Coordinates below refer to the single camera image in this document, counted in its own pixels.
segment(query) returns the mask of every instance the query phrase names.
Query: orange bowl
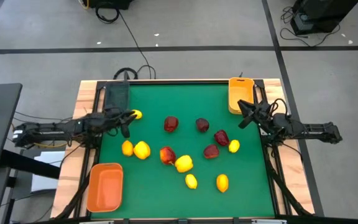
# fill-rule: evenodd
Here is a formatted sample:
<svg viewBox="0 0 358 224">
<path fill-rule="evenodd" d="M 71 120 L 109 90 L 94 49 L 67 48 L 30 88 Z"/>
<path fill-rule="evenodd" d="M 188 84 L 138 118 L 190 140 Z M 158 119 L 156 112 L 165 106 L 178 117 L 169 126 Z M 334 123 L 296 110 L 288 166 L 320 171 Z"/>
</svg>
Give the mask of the orange bowl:
<svg viewBox="0 0 358 224">
<path fill-rule="evenodd" d="M 90 175 L 87 209 L 91 212 L 116 210 L 122 202 L 122 166 L 118 163 L 97 164 Z"/>
<path fill-rule="evenodd" d="M 241 114 L 239 100 L 254 103 L 254 84 L 250 78 L 229 79 L 229 111 L 232 114 Z"/>
</svg>

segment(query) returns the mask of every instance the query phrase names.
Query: gray floor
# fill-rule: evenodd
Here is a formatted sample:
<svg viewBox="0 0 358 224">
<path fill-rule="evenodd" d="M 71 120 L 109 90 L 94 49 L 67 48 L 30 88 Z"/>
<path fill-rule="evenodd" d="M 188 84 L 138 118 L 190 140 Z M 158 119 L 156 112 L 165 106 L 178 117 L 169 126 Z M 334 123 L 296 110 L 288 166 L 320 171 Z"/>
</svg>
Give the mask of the gray floor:
<svg viewBox="0 0 358 224">
<path fill-rule="evenodd" d="M 282 8 L 295 0 L 267 1 L 278 35 L 286 27 L 280 21 Z M 123 16 L 142 47 L 272 46 L 261 0 L 136 0 Z M 313 44 L 322 38 L 310 35 L 307 41 Z M 302 46 L 278 40 L 282 46 Z M 358 45 L 358 5 L 323 45 L 347 46 L 349 40 Z M 134 46 L 121 20 L 103 24 L 77 0 L 5 0 L 0 8 L 0 49 Z M 274 51 L 145 56 L 158 78 L 229 78 L 241 72 L 251 78 L 281 78 Z M 325 215 L 358 218 L 358 51 L 283 52 L 283 58 L 302 121 L 334 121 L 344 138 L 335 146 L 307 142 Z M 81 80 L 108 79 L 119 68 L 143 64 L 138 52 L 6 54 L 0 55 L 0 83 L 24 85 L 18 111 L 66 118 L 73 112 Z M 148 76 L 145 70 L 140 74 Z M 6 147 L 13 150 L 9 143 Z M 12 219 L 32 222 L 52 200 L 53 194 L 21 200 Z"/>
</svg>

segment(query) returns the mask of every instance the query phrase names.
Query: wooden table frame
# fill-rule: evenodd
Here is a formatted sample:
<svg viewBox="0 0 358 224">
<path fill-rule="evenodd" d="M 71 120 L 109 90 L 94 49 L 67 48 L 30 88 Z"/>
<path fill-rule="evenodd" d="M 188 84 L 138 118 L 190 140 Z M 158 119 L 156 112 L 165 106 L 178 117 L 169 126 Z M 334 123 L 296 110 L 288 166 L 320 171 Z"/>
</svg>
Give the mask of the wooden table frame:
<svg viewBox="0 0 358 224">
<path fill-rule="evenodd" d="M 86 113 L 92 111 L 101 111 L 104 100 L 104 91 L 101 91 L 99 97 L 96 96 L 96 90 L 98 88 L 98 82 L 102 80 L 90 80 L 82 81 L 80 84 L 80 89 L 77 96 L 77 101 L 75 105 L 75 110 L 73 118 L 80 118 Z M 261 85 L 264 85 L 264 90 L 266 92 L 267 100 L 269 103 L 277 98 L 285 99 L 283 88 L 280 82 L 280 79 L 263 79 L 259 80 L 262 82 Z M 207 80 L 130 80 L 131 85 L 146 85 L 146 84 L 192 84 L 192 83 L 226 83 L 228 79 L 207 79 Z M 257 91 L 256 93 L 258 99 L 261 99 L 261 92 Z M 276 110 L 276 113 L 284 113 L 285 107 L 281 104 Z M 298 144 L 296 140 L 287 140 L 285 144 L 298 149 Z M 67 155 L 73 149 L 75 149 L 78 144 L 73 143 L 71 147 L 67 147 L 65 154 Z M 268 154 L 270 155 L 272 149 L 268 149 Z M 278 146 L 278 155 L 276 158 L 270 158 L 273 166 L 277 170 L 278 174 L 283 175 L 285 183 L 291 193 L 295 196 L 297 201 L 301 203 L 303 208 L 305 208 L 310 213 L 314 213 L 314 206 L 312 203 L 309 187 L 316 188 L 315 183 L 309 183 L 306 181 L 306 175 L 303 168 L 303 163 L 301 162 L 300 155 L 287 148 L 286 146 Z M 51 212 L 51 217 L 56 217 L 69 203 L 75 192 L 78 190 L 80 180 L 83 179 L 93 165 L 95 150 L 91 149 L 86 152 L 85 148 L 78 148 L 73 154 L 67 157 L 62 164 L 62 169 L 60 171 L 60 178 L 58 181 L 58 187 L 55 195 L 55 200 L 53 202 L 53 208 Z M 286 200 L 283 199 L 280 188 L 276 183 L 273 183 L 273 191 L 275 198 L 277 199 L 277 209 L 275 209 L 276 214 L 290 215 L 296 214 L 294 209 L 288 204 Z M 86 210 L 86 196 L 88 194 L 88 189 L 85 191 L 80 207 L 75 214 L 75 217 L 83 217 L 89 215 Z"/>
</svg>

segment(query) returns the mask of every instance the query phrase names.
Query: yellow lemon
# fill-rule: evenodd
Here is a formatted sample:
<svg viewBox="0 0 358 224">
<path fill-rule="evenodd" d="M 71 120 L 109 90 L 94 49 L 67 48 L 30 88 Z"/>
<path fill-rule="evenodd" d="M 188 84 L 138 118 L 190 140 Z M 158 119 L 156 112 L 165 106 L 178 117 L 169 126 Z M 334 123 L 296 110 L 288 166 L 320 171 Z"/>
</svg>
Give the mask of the yellow lemon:
<svg viewBox="0 0 358 224">
<path fill-rule="evenodd" d="M 220 192 L 224 193 L 229 188 L 229 179 L 226 175 L 221 174 L 216 178 L 216 186 Z"/>
<path fill-rule="evenodd" d="M 232 140 L 229 144 L 229 152 L 236 153 L 240 148 L 240 142 L 238 140 Z"/>
<path fill-rule="evenodd" d="M 197 188 L 197 179 L 193 174 L 187 174 L 185 177 L 185 182 L 187 187 L 189 187 L 190 189 Z"/>
<path fill-rule="evenodd" d="M 175 162 L 175 167 L 177 168 L 178 172 L 186 172 L 193 168 L 193 161 L 189 155 L 184 155 L 177 159 Z"/>
<path fill-rule="evenodd" d="M 132 145 L 132 143 L 128 140 L 125 140 L 124 143 L 122 144 L 122 153 L 125 156 L 131 156 L 134 153 L 134 146 Z"/>
<path fill-rule="evenodd" d="M 134 111 L 135 113 L 133 115 L 136 115 L 136 118 L 135 119 L 141 119 L 143 117 L 143 114 L 142 112 L 140 112 L 139 110 L 132 110 Z"/>
<path fill-rule="evenodd" d="M 146 142 L 140 141 L 136 144 L 134 153 L 139 159 L 146 159 L 150 155 L 150 146 Z"/>
</svg>

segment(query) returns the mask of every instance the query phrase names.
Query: yellow container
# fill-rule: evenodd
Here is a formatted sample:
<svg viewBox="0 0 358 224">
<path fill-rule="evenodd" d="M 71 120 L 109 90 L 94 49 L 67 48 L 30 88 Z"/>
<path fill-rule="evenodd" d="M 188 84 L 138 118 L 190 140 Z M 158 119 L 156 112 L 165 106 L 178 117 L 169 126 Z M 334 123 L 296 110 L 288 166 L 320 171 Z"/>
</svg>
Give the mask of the yellow container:
<svg viewBox="0 0 358 224">
<path fill-rule="evenodd" d="M 232 114 L 241 114 L 239 100 L 254 103 L 254 84 L 250 78 L 229 79 L 229 111 Z"/>
</svg>

